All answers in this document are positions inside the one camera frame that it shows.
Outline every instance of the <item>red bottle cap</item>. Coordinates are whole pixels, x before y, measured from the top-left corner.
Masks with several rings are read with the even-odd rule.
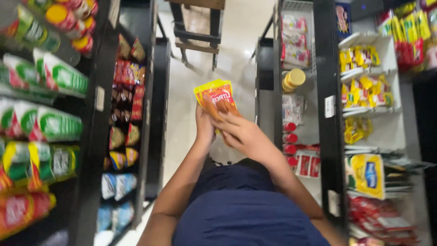
[[[287,162],[292,167],[298,165],[298,160],[296,160],[296,158],[294,158],[294,157],[287,157]]]
[[[287,134],[285,139],[288,143],[295,143],[298,140],[298,136],[296,134],[291,133],[291,134]]]
[[[296,125],[295,125],[293,122],[286,123],[286,124],[284,125],[284,131],[286,131],[286,132],[292,132],[292,131],[294,131],[294,130],[296,130]]]
[[[296,146],[292,144],[286,144],[284,146],[284,152],[290,155],[294,155],[296,153]]]

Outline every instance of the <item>wire basket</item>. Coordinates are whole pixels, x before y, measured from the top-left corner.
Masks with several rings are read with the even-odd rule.
[[[306,36],[307,49],[310,51],[309,67],[302,69],[307,77],[317,74],[316,69],[316,42],[314,38],[314,11],[313,3],[307,1],[284,0],[282,14],[290,14],[297,17],[304,17],[307,22],[308,33]]]

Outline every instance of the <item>white tile floor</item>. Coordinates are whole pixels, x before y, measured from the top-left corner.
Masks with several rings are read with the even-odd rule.
[[[214,79],[230,80],[233,97],[238,110],[254,121],[255,65],[250,56],[258,37],[266,27],[274,0],[228,0],[226,2],[222,42],[217,68],[212,72],[212,54],[187,50],[189,65],[181,63],[180,50],[174,45],[171,12],[159,12],[166,35],[172,42],[176,58],[170,62],[170,87],[167,113],[166,151],[163,185],[174,174],[196,137],[194,111],[196,98],[193,88]],[[220,137],[215,141],[211,156],[218,162],[237,162],[243,158],[238,152],[226,147]],[[143,217],[142,224],[130,231],[118,246],[136,245],[144,230],[150,211]]]

